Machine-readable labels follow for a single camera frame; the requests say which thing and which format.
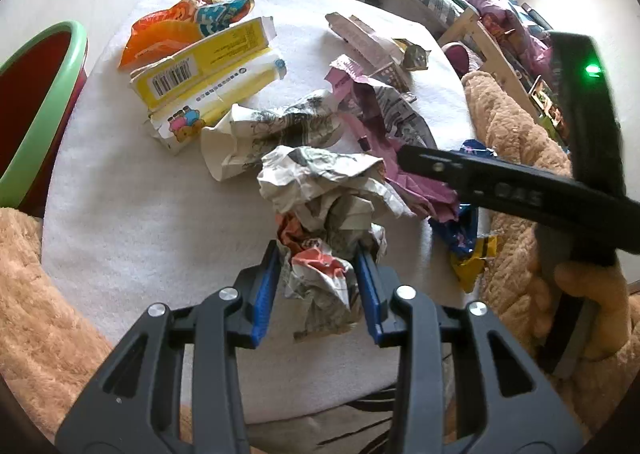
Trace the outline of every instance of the red object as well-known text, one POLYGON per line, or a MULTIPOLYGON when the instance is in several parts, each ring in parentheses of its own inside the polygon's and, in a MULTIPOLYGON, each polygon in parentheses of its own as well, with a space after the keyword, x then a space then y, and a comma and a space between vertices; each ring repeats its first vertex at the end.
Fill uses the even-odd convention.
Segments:
MULTIPOLYGON (((34 116, 38 113, 58 74, 70 41, 71 33, 55 33, 30 48, 0 75, 2 104, 10 109, 11 113, 7 115, 10 116, 12 124, 12 129, 5 131, 3 138, 0 138, 0 174, 9 166, 34 116)), ((85 58, 87 49, 88 45, 84 49, 85 58)), ((38 175, 18 206, 21 212, 37 217, 44 215, 53 163, 65 132, 66 122, 71 116, 84 82, 86 82, 86 72, 83 66, 38 175)))

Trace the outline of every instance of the blue gripper pad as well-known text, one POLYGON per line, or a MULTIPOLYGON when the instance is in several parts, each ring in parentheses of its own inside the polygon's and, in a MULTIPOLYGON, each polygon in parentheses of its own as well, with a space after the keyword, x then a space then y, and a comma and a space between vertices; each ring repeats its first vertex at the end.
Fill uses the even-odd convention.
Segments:
POLYGON ((278 287, 280 278, 280 252, 275 241, 271 241, 260 265, 262 280, 259 281, 255 299, 252 303, 252 323, 251 341, 254 348, 260 345, 260 341, 267 334, 271 309, 273 309, 273 299, 278 287))
POLYGON ((367 252, 364 252, 363 248, 358 245, 356 257, 353 261, 353 269, 355 270, 356 279, 358 280, 360 300, 362 302, 362 309, 364 310, 364 316, 367 321, 369 335, 371 335, 376 345, 380 345, 383 335, 380 315, 380 298, 378 297, 378 293, 374 286, 367 257, 371 260, 370 255, 367 252))

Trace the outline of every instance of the barcode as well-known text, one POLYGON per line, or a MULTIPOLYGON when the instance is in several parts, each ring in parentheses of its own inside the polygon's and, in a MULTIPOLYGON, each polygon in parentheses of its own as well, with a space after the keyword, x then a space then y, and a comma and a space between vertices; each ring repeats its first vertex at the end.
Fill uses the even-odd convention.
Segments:
POLYGON ((161 98, 173 88, 178 87, 182 82, 189 80, 192 76, 190 58, 185 58, 166 71, 156 74, 156 76, 151 79, 151 83, 158 94, 158 98, 161 98))

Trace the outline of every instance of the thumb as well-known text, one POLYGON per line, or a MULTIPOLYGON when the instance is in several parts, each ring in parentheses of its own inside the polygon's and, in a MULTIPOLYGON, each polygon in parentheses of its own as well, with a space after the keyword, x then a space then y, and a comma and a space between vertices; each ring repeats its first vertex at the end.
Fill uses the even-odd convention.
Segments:
POLYGON ((585 262, 563 262, 554 271, 558 287, 573 297, 587 297, 604 310, 627 304, 626 280, 619 265, 598 266, 585 262))

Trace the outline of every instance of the white cloth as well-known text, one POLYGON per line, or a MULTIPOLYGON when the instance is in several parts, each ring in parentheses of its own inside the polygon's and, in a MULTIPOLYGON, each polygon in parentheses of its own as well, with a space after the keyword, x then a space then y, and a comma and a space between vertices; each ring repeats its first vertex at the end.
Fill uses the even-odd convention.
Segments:
MULTIPOLYGON (((258 193, 255 172, 218 183, 197 143, 172 156, 146 134, 146 108, 127 87, 128 76, 116 70, 131 24, 178 1, 142 0, 108 44, 66 128, 49 189, 44 268, 114 342, 155 301, 177 309, 232 284, 275 237, 273 210, 258 193)), ((282 106, 328 87, 329 63, 349 53, 324 19, 334 11, 376 29, 390 25, 392 33, 431 50, 430 68, 412 73, 413 106, 440 148, 457 149, 472 136, 462 85, 433 37, 418 24, 354 0, 255 0, 251 15, 273 16, 278 36, 272 45, 288 72, 245 106, 282 106)), ((341 141, 334 148, 358 147, 341 141)), ((383 262, 436 301, 461 304, 445 246, 431 242, 429 226, 406 217, 390 217, 385 226, 383 262)), ((280 287, 261 347, 238 354, 248 423, 317 412, 396 379, 398 352, 375 347, 364 323, 345 335, 294 345, 288 321, 298 310, 280 287)))

